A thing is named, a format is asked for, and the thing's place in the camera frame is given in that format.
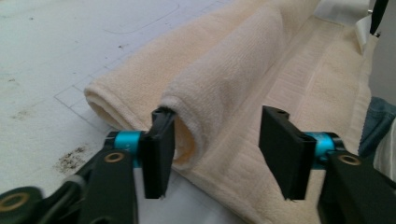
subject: terry cloth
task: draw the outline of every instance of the terry cloth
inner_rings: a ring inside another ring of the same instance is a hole
[[[147,129],[158,105],[173,109],[174,168],[192,183],[249,223],[318,223],[323,172],[305,201],[285,202],[258,149],[270,105],[302,131],[338,133],[357,154],[376,38],[361,55],[353,27],[310,16],[317,3],[236,1],[97,78],[87,101],[121,129]]]

